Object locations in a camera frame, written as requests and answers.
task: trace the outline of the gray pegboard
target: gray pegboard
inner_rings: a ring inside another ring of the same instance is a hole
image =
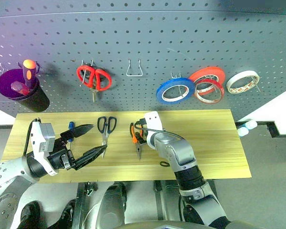
[[[215,0],[194,6],[184,0],[127,6],[124,1],[8,3],[0,4],[0,63],[5,70],[27,58],[40,63],[39,80],[51,101],[47,112],[230,108],[239,119],[286,90],[286,8],[245,9],[276,14],[226,12],[240,8],[222,9],[224,3]],[[98,93],[97,103],[88,88],[79,87],[75,72],[82,59],[91,58],[112,76],[111,89]],[[128,58],[133,68],[141,59],[143,77],[125,75]],[[214,105],[194,97],[177,105],[156,100],[156,89],[170,72],[189,77],[209,65],[222,67],[227,80],[240,71],[258,72],[263,93],[226,91]],[[1,95],[0,109],[13,116],[29,112]]]

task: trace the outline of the screwdriver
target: screwdriver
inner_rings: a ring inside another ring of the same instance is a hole
[[[69,122],[69,130],[73,130],[74,128],[75,128],[75,123],[74,122]],[[70,142],[70,150],[71,150],[71,142],[73,142],[73,138],[70,138],[69,140],[68,140],[68,142]]]

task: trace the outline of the blue screwdriver handle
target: blue screwdriver handle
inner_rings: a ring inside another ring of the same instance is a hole
[[[69,122],[69,130],[73,130],[74,128],[75,128],[75,123],[74,122]],[[68,142],[73,142],[73,138],[70,138],[69,140],[68,140]]]

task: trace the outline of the wooden table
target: wooden table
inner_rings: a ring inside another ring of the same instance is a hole
[[[83,112],[17,114],[7,141],[2,160],[20,157],[26,133],[32,119],[40,117],[43,123],[52,123],[56,137],[75,125],[97,124],[100,116],[115,116],[115,131],[110,134],[104,159],[95,161],[78,171],[61,169],[59,174],[41,178],[42,183],[69,183],[86,181],[126,181],[175,179],[169,167],[161,167],[163,160],[156,150],[142,147],[142,159],[137,159],[135,146],[129,134],[130,122],[144,117],[145,112]],[[194,149],[198,165],[206,179],[251,177],[246,156],[238,137],[230,110],[185,110],[159,112],[163,127],[183,136]],[[76,138],[71,146],[75,158],[87,150],[100,146],[101,134],[95,126],[85,135]]]

